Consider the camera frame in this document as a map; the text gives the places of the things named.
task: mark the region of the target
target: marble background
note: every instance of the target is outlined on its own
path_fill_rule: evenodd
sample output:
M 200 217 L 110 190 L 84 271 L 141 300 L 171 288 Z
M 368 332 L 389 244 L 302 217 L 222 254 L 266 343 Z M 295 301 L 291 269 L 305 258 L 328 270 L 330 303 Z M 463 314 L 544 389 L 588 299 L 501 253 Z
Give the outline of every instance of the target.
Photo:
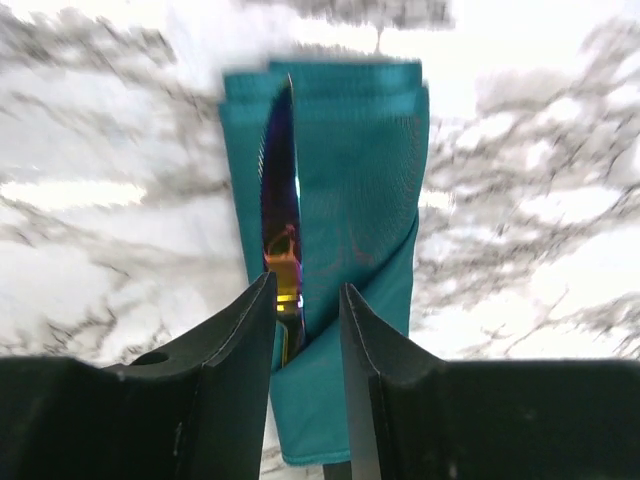
M 453 26 L 450 0 L 245 0 L 263 5 L 286 4 L 302 16 L 326 16 L 345 23 L 372 22 L 398 28 Z
M 415 341 L 637 358 L 640 4 L 545 1 L 454 3 L 433 31 L 240 0 L 0 0 L 0 355 L 127 362 L 238 295 L 220 73 L 321 52 L 425 65 Z M 283 465 L 271 419 L 262 471 L 320 478 Z

